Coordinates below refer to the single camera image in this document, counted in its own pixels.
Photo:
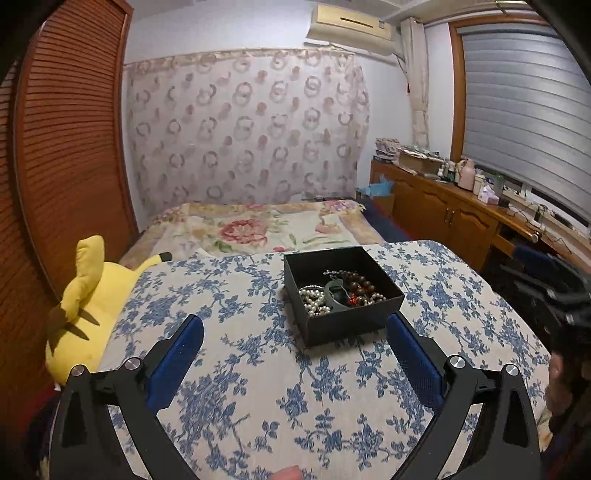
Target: wooden louvered door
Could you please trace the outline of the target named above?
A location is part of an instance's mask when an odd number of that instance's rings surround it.
[[[34,248],[60,296],[78,240],[119,261],[137,239],[121,147],[121,73],[131,7],[66,0],[24,58],[15,110],[17,183]]]
[[[0,465],[3,455],[12,460],[18,455],[26,411],[53,386],[44,363],[46,317],[55,299],[38,268],[15,194],[10,127],[17,74],[15,65],[0,86]],[[11,478],[5,466],[0,476]]]

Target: wooden window frame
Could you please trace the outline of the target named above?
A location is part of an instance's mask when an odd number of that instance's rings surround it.
[[[452,40],[453,56],[453,130],[452,150],[450,159],[458,162],[464,150],[466,133],[466,64],[464,60],[464,44],[458,28],[486,25],[493,23],[527,23],[548,26],[548,22],[537,14],[498,14],[464,18],[449,22],[449,34]]]

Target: window blind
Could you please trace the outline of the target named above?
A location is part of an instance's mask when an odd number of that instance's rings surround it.
[[[591,220],[591,85],[550,27],[459,28],[466,62],[463,154]]]

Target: ceiling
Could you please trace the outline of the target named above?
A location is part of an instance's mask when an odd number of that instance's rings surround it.
[[[151,17],[167,11],[190,7],[199,2],[217,0],[127,0],[134,8],[134,20]],[[260,0],[267,5],[272,2]],[[399,25],[402,20],[414,17],[423,23],[454,14],[494,9],[493,0],[318,0],[321,3],[344,7]],[[507,8],[530,9],[525,2],[502,0],[497,2]]]

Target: pink container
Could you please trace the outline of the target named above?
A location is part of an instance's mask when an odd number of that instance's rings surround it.
[[[457,182],[457,186],[465,190],[472,191],[474,189],[474,179],[476,178],[476,169],[474,168],[474,162],[469,158],[462,160],[457,164],[457,169],[460,175],[460,179]]]

